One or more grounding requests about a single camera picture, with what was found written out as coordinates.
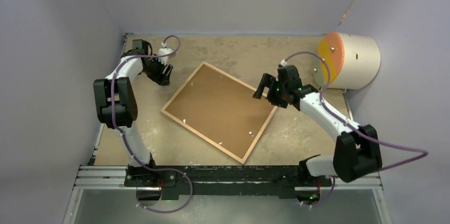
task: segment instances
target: brown board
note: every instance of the brown board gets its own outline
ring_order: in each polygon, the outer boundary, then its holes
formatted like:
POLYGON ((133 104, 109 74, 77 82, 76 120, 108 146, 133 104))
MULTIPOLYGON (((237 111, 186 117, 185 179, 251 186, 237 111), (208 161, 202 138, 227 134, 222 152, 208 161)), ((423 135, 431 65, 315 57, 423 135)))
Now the brown board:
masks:
POLYGON ((244 164, 276 110, 255 90, 202 62, 161 111, 244 164))

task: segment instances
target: wooden table surface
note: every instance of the wooden table surface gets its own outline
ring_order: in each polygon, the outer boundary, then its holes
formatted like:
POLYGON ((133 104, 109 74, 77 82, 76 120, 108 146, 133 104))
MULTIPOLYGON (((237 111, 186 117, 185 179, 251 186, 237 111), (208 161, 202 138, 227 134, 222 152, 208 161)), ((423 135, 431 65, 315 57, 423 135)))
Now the wooden table surface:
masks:
MULTIPOLYGON (((131 48, 133 39, 147 40, 157 53, 164 37, 129 36, 126 51, 131 48)), ((174 66, 169 86, 161 87, 145 74, 138 75, 133 82, 139 109, 137 125, 157 165, 240 165, 160 112, 202 61, 257 87, 263 73, 276 75, 280 61, 292 53, 316 52, 320 40, 321 37, 287 36, 181 37, 180 50, 176 57, 169 59, 169 64, 174 66)), ((174 40, 168 41, 169 47, 175 44, 174 40)), ((313 59, 311 55, 297 56, 289 64, 298 68, 303 84, 317 86, 313 80, 313 59)), ((348 116, 341 90, 327 90, 325 98, 348 116)), ((311 118, 289 106, 275 112, 245 165, 297 165, 310 156, 333 152, 334 141, 328 134, 311 118)), ((127 164, 123 143, 113 130, 104 127, 95 165, 127 164)))

